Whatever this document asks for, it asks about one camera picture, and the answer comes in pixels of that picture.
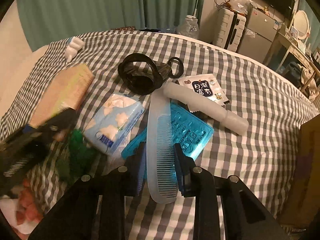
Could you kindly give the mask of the person's left hand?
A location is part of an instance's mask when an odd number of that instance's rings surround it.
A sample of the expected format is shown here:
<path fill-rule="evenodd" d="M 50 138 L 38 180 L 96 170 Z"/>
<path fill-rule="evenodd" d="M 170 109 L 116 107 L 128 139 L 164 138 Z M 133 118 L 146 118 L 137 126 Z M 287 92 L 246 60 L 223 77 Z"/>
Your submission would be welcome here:
<path fill-rule="evenodd" d="M 20 239 L 28 239 L 43 218 L 31 189 L 30 180 L 24 178 L 10 193 L 12 196 L 1 196 L 1 212 L 16 235 Z"/>

